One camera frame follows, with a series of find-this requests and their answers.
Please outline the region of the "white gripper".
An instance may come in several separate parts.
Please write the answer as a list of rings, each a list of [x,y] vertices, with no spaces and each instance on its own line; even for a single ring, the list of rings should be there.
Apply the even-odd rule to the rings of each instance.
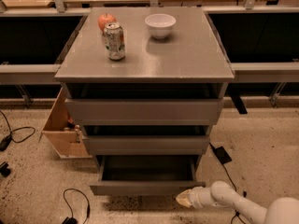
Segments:
[[[191,190],[186,189],[177,197],[178,204],[190,208],[191,206],[200,209],[213,204],[210,188],[195,187]]]

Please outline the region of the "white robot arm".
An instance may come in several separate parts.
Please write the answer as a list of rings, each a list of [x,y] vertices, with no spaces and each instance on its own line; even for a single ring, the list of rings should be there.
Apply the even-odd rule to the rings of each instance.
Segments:
[[[299,201],[283,197],[273,201],[268,208],[239,195],[223,181],[214,182],[209,188],[195,187],[181,192],[176,201],[196,209],[232,207],[250,224],[299,224]]]

